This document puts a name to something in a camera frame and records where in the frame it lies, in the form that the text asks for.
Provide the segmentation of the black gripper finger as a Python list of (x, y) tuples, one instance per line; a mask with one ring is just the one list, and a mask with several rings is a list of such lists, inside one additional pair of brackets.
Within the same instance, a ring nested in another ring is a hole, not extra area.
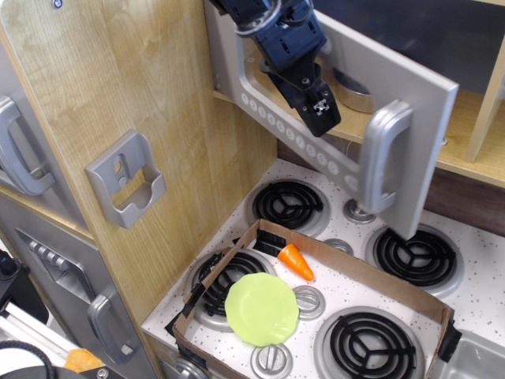
[(314, 137), (322, 137), (342, 121), (335, 97), (324, 81), (302, 91), (296, 109)]

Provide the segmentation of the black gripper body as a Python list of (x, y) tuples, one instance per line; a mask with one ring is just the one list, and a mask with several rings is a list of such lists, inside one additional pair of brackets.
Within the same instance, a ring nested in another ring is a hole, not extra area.
[(311, 1), (236, 1), (236, 33), (251, 38), (264, 58), (264, 72), (296, 107), (302, 91), (320, 79), (316, 55), (326, 43)]

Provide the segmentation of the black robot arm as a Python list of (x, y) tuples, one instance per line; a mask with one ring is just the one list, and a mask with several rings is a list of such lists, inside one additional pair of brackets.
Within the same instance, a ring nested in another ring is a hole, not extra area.
[(250, 38), (263, 57), (262, 72), (295, 109), (314, 137), (341, 122), (335, 97), (316, 57), (327, 42), (311, 1), (213, 1), (235, 33)]

